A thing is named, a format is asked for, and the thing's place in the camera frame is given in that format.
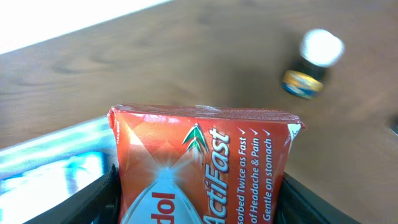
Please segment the dark bottle white cap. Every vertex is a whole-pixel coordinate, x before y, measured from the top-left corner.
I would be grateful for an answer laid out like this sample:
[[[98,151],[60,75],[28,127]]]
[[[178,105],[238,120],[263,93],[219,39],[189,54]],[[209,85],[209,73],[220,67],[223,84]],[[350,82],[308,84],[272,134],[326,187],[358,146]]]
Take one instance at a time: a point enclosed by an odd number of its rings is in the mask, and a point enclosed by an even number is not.
[[[308,31],[300,43],[299,57],[282,76],[282,88],[301,98],[315,98],[324,88],[328,70],[344,51],[344,42],[331,32],[325,29]]]

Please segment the blue medicine box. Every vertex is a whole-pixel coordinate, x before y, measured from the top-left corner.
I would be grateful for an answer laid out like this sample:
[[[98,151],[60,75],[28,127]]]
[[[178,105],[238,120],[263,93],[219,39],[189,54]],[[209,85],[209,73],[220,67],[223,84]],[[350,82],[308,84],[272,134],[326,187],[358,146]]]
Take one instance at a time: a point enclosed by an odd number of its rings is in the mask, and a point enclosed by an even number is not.
[[[1,223],[24,223],[62,203],[106,171],[107,156],[87,152],[1,180]]]

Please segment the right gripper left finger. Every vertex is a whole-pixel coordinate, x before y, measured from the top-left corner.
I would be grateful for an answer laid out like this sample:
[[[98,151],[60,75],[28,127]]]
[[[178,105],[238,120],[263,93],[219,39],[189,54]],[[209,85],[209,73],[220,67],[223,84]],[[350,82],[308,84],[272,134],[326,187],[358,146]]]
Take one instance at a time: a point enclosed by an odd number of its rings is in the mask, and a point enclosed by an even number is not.
[[[29,224],[116,224],[121,206],[121,183],[115,166],[59,205],[27,221]]]

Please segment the red Panadol ActiFast box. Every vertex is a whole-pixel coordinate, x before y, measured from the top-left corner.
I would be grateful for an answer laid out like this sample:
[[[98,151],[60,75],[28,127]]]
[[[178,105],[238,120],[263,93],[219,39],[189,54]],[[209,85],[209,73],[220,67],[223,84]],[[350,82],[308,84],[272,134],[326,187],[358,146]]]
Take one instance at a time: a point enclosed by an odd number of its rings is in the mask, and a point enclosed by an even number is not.
[[[121,223],[272,223],[304,125],[279,110],[117,105]]]

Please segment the dark green square packet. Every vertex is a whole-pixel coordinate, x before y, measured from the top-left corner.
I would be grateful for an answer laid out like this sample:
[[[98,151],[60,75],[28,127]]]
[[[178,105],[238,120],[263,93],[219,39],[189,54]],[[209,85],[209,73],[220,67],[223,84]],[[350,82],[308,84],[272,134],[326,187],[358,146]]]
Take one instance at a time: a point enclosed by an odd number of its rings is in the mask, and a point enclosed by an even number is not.
[[[394,115],[389,120],[389,129],[393,134],[398,136],[398,115]]]

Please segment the clear plastic container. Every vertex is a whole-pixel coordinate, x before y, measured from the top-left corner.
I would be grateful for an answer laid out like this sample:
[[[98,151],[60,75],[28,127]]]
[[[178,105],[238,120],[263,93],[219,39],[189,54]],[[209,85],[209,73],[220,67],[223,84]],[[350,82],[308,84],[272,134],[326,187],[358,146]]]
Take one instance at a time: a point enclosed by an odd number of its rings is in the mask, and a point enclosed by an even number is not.
[[[107,156],[105,173],[118,163],[114,134],[107,117],[1,149],[1,180],[87,152],[101,152]]]

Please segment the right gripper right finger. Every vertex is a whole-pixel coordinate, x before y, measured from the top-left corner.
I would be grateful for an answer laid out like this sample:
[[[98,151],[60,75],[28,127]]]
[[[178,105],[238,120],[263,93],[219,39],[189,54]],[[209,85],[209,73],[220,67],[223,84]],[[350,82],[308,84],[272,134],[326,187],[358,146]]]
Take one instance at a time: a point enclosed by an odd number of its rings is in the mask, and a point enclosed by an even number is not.
[[[359,224],[288,174],[284,174],[275,224]]]

